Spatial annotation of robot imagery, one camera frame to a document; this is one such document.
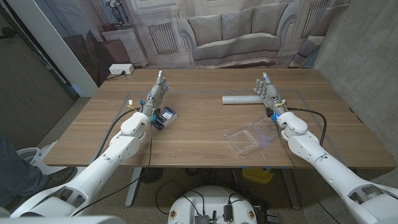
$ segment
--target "gray pipe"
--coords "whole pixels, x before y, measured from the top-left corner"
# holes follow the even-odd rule
[[[262,104],[259,95],[253,96],[223,96],[223,104]]]

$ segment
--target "jeans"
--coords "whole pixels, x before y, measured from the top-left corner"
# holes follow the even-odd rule
[[[28,196],[40,190],[49,177],[21,159],[14,146],[0,133],[0,207],[17,195]]]

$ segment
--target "white robotic arm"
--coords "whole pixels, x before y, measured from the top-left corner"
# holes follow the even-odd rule
[[[319,145],[308,126],[293,112],[287,111],[266,73],[264,81],[257,80],[254,91],[276,114],[277,124],[285,128],[281,134],[289,149],[310,163],[335,190],[348,210],[360,224],[397,223],[398,189],[375,184],[358,177]]]
[[[132,157],[139,149],[140,142],[145,138],[144,126],[148,125],[165,93],[168,90],[162,71],[156,84],[148,92],[141,112],[135,112],[121,125],[120,132],[112,138],[107,150],[93,161],[84,171],[66,184],[44,190],[22,204],[11,218],[26,213],[34,213],[43,217],[69,217],[88,213],[90,208],[82,208],[96,200],[105,182],[116,168]]]

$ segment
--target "power strip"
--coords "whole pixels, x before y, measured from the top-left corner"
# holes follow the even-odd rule
[[[120,75],[122,72],[126,72],[129,75],[134,71],[134,66],[132,64],[113,64],[110,66],[109,71],[112,75]]]

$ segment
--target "wooden table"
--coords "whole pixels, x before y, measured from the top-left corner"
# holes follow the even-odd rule
[[[292,163],[279,139],[246,156],[239,156],[224,136],[225,130],[264,117],[264,105],[223,105],[221,98],[223,95],[253,95],[255,81],[264,71],[289,107],[307,108],[326,116],[327,138],[323,146],[348,167],[382,169],[396,166],[392,156],[325,79],[311,69],[163,70],[170,91],[162,106],[171,107],[178,118],[161,132],[152,128],[151,166],[291,168]],[[47,155],[45,163],[87,166],[125,101],[131,99],[133,106],[140,106],[139,100],[143,100],[153,86],[157,73],[158,70],[135,70],[132,75],[103,83]],[[321,118],[300,111],[295,114],[320,137]],[[127,117],[115,125],[108,142]],[[310,167],[291,152],[290,156],[297,167]],[[149,138],[141,144],[138,153],[122,165],[145,167],[148,160]]]

